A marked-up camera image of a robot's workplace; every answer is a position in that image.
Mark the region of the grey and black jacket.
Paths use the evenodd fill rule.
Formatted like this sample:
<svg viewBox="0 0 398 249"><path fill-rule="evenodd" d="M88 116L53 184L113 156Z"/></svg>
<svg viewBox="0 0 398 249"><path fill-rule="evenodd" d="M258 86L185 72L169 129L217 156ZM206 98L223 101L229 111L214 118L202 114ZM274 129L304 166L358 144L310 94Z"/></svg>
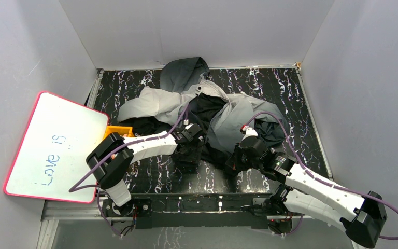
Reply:
<svg viewBox="0 0 398 249"><path fill-rule="evenodd" d="M280 147L289 126L278 107L245 94L225 93L207 79L209 71L200 57L169 62L161 70L158 88L143 88L138 97L119 108L118 123L139 134L150 134L173 125L187 106L188 119L206 133L203 159L223 169L242 140L244 124L254 128L267 147Z"/></svg>

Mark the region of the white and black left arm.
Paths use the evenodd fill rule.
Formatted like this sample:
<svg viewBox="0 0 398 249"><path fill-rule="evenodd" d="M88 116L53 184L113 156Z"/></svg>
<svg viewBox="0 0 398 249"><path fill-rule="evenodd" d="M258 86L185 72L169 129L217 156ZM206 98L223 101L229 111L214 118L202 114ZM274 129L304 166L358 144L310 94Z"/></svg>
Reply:
<svg viewBox="0 0 398 249"><path fill-rule="evenodd" d="M203 129L195 123L140 137L122 137L113 132L87 156L86 163L99 188L113 201L114 209L128 216L134 202L123 177L130 165L159 155L175 155L181 161L197 163L205 138Z"/></svg>

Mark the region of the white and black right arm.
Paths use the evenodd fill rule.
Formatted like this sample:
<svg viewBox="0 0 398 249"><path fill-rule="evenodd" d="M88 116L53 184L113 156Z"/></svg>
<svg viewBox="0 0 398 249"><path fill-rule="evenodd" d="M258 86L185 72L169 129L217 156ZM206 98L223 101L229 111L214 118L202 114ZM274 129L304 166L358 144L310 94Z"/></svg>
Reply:
<svg viewBox="0 0 398 249"><path fill-rule="evenodd" d="M225 163L225 171L236 175L256 169L266 178L280 182L270 197L272 210L283 215L300 213L333 225L353 242L375 248L387 221L382 197L374 191L361 196L333 181L302 168L297 159L283 149L267 147L255 136L236 143Z"/></svg>

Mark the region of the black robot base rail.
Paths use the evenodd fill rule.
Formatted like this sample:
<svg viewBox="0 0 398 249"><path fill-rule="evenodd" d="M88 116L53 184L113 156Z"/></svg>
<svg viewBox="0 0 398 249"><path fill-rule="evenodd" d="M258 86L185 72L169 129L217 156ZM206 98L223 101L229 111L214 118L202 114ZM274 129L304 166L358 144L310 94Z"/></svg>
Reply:
<svg viewBox="0 0 398 249"><path fill-rule="evenodd" d="M248 227L284 237L303 221L268 193L133 194L122 206L109 197L98 199L98 208L120 236L160 227Z"/></svg>

